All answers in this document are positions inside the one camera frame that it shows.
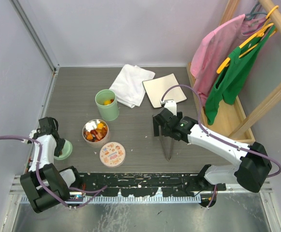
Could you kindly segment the green canister lid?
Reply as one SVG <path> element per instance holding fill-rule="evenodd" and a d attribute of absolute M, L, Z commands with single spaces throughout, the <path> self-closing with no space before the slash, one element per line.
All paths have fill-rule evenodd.
<path fill-rule="evenodd" d="M 70 141 L 65 140 L 64 146 L 59 153 L 59 156 L 54 156 L 55 160 L 65 160 L 67 159 L 72 153 L 72 144 Z"/>

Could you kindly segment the red drumstick food piece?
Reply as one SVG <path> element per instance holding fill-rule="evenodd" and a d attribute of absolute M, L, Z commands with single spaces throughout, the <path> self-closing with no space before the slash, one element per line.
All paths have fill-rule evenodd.
<path fill-rule="evenodd" d="M 85 131 L 84 134 L 85 134 L 85 137 L 86 137 L 88 134 L 91 134 L 93 137 L 95 137 L 96 131 L 95 131 L 95 130 Z"/>

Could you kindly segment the round silver tin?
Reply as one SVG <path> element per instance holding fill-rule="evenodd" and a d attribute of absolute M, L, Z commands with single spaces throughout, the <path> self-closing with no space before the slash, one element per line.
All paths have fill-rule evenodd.
<path fill-rule="evenodd" d="M 86 137 L 85 137 L 85 134 L 84 134 L 84 132 L 87 131 L 87 130 L 85 129 L 85 125 L 86 125 L 86 123 L 85 123 L 85 125 L 83 126 L 83 129 L 82 129 L 82 136 L 83 136 L 84 140 L 85 140 L 90 146 L 92 146 L 92 147 L 94 147 L 94 148 L 102 147 L 103 145 L 105 145 L 106 143 L 108 143 L 108 141 L 109 141 L 109 139 L 110 139 L 110 129 L 109 129 L 109 126 L 107 125 L 107 123 L 106 123 L 105 121 L 103 121 L 103 120 L 101 120 L 101 119 L 92 119 L 92 120 L 90 120 L 89 122 L 91 122 L 91 121 L 94 121 L 95 124 L 96 124 L 96 129 L 95 129 L 95 131 L 96 131 L 96 135 L 95 135 L 95 136 L 96 136 L 96 137 L 97 137 L 97 136 L 102 136 L 102 135 L 98 132 L 98 129 L 97 129 L 98 123 L 103 123 L 103 124 L 104 124 L 104 128 L 107 130 L 107 135 L 104 137 L 103 140 L 101 140 L 101 141 L 99 141 L 99 142 L 94 142 L 94 139 L 91 140 L 91 141 L 86 140 Z"/>

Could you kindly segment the orange roasted food piece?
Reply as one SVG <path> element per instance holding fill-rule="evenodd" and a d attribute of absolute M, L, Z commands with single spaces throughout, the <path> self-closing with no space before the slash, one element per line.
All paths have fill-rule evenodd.
<path fill-rule="evenodd" d="M 97 137 L 94 137 L 94 142 L 99 142 L 103 139 L 104 139 L 104 136 L 97 136 Z"/>

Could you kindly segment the yellow corn cob piece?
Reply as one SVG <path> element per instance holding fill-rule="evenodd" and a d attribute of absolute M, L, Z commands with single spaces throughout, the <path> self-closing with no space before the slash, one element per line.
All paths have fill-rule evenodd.
<path fill-rule="evenodd" d="M 103 123 L 98 123 L 97 129 L 103 129 L 103 128 L 104 128 L 104 124 Z"/>

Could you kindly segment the brown glazed food piece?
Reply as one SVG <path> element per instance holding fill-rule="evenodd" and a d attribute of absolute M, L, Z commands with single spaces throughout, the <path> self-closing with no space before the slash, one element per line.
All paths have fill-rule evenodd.
<path fill-rule="evenodd" d="M 105 128 L 102 128 L 102 129 L 98 129 L 98 132 L 103 136 L 105 137 L 107 135 L 107 130 Z"/>

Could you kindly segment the tall green canister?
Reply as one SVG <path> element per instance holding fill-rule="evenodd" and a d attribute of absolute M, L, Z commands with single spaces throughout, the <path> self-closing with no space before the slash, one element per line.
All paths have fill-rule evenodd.
<path fill-rule="evenodd" d="M 114 102 L 109 105 L 104 105 L 106 100 L 114 99 Z M 95 103 L 98 107 L 99 113 L 103 120 L 113 121 L 119 116 L 119 108 L 117 104 L 117 97 L 110 89 L 103 89 L 95 96 Z"/>

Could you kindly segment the round bakery tin lid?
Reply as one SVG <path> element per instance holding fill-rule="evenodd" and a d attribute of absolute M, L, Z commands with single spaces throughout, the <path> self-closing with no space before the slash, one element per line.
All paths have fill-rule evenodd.
<path fill-rule="evenodd" d="M 124 162 L 126 158 L 126 151 L 120 143 L 109 142 L 101 148 L 99 158 L 105 166 L 109 168 L 116 168 Z"/>

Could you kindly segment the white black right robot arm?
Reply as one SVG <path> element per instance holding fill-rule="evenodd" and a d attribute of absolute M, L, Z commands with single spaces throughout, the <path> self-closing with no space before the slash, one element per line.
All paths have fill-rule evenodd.
<path fill-rule="evenodd" d="M 229 165 L 205 165 L 199 173 L 198 186 L 209 190 L 218 184 L 239 184 L 244 189 L 258 193 L 264 184 L 272 164 L 264 146 L 252 145 L 222 136 L 198 123 L 195 119 L 174 115 L 163 108 L 153 116 L 154 135 L 163 135 L 176 141 L 205 148 L 229 162 Z"/>

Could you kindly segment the white square plate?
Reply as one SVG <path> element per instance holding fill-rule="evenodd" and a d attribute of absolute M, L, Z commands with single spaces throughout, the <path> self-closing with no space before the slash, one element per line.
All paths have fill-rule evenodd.
<path fill-rule="evenodd" d="M 175 75 L 169 74 L 160 78 L 143 81 L 143 87 L 147 93 L 147 96 L 152 104 L 153 108 L 160 108 L 160 101 L 165 92 L 172 86 L 178 85 L 178 81 Z M 165 100 L 175 100 L 176 103 L 185 101 L 187 99 L 181 87 L 175 87 L 171 89 L 166 96 Z"/>

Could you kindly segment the small orange carrot piece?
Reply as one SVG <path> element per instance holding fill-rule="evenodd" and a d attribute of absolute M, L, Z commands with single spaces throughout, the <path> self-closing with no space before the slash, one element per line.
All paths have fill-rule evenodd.
<path fill-rule="evenodd" d="M 88 134 L 87 136 L 86 136 L 86 140 L 88 140 L 88 141 L 91 141 L 91 140 L 93 140 L 94 139 L 94 137 L 91 135 L 91 134 Z"/>

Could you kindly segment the white folded cloth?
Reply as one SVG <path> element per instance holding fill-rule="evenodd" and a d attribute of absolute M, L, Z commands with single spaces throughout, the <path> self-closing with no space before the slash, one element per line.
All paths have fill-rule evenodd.
<path fill-rule="evenodd" d="M 152 80 L 154 76 L 153 71 L 126 64 L 112 83 L 110 90 L 115 93 L 119 103 L 129 108 L 140 107 L 145 95 L 143 81 Z"/>

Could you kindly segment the yellow hanger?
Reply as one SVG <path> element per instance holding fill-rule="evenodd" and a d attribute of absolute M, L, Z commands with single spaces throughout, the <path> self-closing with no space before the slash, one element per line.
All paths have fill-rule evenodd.
<path fill-rule="evenodd" d="M 271 20 L 269 19 L 270 15 L 276 10 L 278 9 L 279 6 L 276 5 L 274 6 L 270 11 L 269 13 L 266 15 L 266 21 L 264 23 L 264 25 L 257 31 L 255 32 L 253 35 L 251 35 L 248 39 L 246 39 L 241 45 L 239 45 L 239 48 L 242 49 L 243 47 L 245 47 L 247 44 L 249 44 L 251 42 L 252 39 L 254 38 L 261 38 L 265 35 L 266 33 L 266 30 L 273 26 L 274 23 L 271 22 Z M 225 68 L 225 67 L 228 67 L 229 66 L 229 63 L 230 63 L 230 58 L 227 57 L 223 62 L 222 64 L 219 66 L 219 68 L 217 69 L 216 73 L 217 74 L 220 74 L 222 72 L 222 70 Z"/>

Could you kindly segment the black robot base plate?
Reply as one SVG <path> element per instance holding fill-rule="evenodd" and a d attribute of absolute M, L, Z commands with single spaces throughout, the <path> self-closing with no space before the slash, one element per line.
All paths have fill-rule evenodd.
<path fill-rule="evenodd" d="M 70 189 L 89 191 L 92 196 L 93 191 L 104 186 L 107 188 L 101 195 L 106 197 L 116 197 L 119 193 L 123 197 L 155 196 L 158 190 L 163 197 L 193 197 L 200 191 L 214 190 L 214 185 L 188 173 L 79 173 Z"/>

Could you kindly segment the aluminium rail frame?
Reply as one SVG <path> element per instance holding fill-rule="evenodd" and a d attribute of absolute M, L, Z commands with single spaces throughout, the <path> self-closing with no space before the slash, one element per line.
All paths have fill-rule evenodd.
<path fill-rule="evenodd" d="M 188 173 L 81 173 L 81 197 L 107 186 L 92 203 L 200 203 L 209 199 L 214 186 Z"/>

